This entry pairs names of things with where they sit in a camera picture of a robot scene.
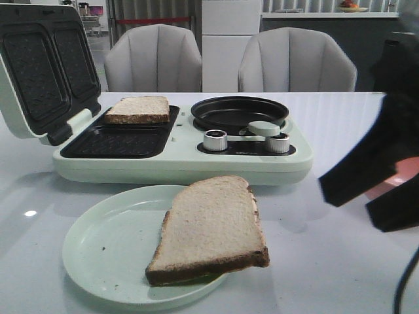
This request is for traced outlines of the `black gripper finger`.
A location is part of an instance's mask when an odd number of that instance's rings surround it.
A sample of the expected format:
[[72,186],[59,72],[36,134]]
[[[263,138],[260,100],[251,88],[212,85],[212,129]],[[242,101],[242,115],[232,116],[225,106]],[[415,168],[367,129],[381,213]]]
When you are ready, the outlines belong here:
[[418,181],[408,181],[367,205],[373,226],[394,232],[418,226]]

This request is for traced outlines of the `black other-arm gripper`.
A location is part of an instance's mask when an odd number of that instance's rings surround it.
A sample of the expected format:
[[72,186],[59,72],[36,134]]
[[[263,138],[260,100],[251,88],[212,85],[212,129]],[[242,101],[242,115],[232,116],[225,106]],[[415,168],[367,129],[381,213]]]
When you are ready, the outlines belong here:
[[399,22],[405,32],[388,35],[372,68],[374,87],[385,93],[372,131],[319,178],[335,207],[394,175],[396,162],[418,156],[418,1],[405,2]]

